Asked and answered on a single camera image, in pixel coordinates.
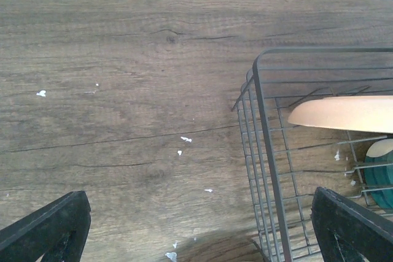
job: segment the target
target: wire rack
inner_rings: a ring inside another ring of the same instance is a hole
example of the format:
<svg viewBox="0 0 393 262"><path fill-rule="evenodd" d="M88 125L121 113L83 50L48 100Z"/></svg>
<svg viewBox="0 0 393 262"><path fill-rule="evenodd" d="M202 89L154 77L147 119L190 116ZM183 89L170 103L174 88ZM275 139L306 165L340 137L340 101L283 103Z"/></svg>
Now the wire rack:
<svg viewBox="0 0 393 262"><path fill-rule="evenodd" d="M291 110L310 99L393 94L392 53L393 48L284 47L265 50L254 61L233 110L267 261L322 260L310 218L317 186L393 216L370 194L393 187L368 187L362 172L376 166L363 162L368 147L388 134L287 122Z"/></svg>

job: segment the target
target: wood grain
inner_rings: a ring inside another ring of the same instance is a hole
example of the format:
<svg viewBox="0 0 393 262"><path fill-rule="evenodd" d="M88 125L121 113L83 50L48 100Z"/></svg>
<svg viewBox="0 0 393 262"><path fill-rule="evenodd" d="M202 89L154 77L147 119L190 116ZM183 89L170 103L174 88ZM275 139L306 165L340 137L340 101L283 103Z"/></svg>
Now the wood grain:
<svg viewBox="0 0 393 262"><path fill-rule="evenodd" d="M175 240L187 257L203 236L199 261L254 261L229 241L255 231L230 112L246 71L265 47L389 45L392 4L0 0L0 225L86 190L83 261L164 261Z"/></svg>

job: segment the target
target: beige bowl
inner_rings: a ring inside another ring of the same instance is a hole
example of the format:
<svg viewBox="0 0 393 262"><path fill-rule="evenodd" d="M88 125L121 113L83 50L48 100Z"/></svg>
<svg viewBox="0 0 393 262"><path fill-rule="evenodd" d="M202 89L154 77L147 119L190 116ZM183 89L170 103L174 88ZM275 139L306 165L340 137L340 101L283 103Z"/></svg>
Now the beige bowl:
<svg viewBox="0 0 393 262"><path fill-rule="evenodd" d="M297 106L288 122L320 128L393 133L393 96L316 99Z"/></svg>

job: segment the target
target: teal plastic object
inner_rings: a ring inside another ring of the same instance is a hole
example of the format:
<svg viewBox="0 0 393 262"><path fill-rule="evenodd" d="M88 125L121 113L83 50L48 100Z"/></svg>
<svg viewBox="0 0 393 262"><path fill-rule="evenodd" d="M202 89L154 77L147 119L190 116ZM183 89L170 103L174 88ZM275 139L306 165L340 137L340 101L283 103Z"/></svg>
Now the teal plastic object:
<svg viewBox="0 0 393 262"><path fill-rule="evenodd" d="M393 163L393 151L386 155L372 158L366 156L366 163L390 162ZM364 177L367 185L392 185L393 165L364 169ZM393 209L393 189L371 192L374 201L382 209Z"/></svg>

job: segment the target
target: white debris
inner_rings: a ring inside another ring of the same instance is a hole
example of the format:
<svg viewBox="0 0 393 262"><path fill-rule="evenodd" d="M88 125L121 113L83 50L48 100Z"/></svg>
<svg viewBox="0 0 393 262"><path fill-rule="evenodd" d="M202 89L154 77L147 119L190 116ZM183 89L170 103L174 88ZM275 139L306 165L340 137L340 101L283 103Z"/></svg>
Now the white debris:
<svg viewBox="0 0 393 262"><path fill-rule="evenodd" d="M176 252L165 253L165 256L167 256L172 262L177 261L177 253Z"/></svg>
<svg viewBox="0 0 393 262"><path fill-rule="evenodd" d="M336 159L336 161L340 160L340 150L337 150L336 155L334 156L334 158Z"/></svg>
<svg viewBox="0 0 393 262"><path fill-rule="evenodd" d="M180 138L183 139L185 142L191 142L192 141L192 139L188 138L188 137L181 136Z"/></svg>
<svg viewBox="0 0 393 262"><path fill-rule="evenodd" d="M44 98L44 97L46 97L46 93L47 93L46 90L41 90L40 92L37 92L36 94L37 94L38 96L42 96L42 97Z"/></svg>

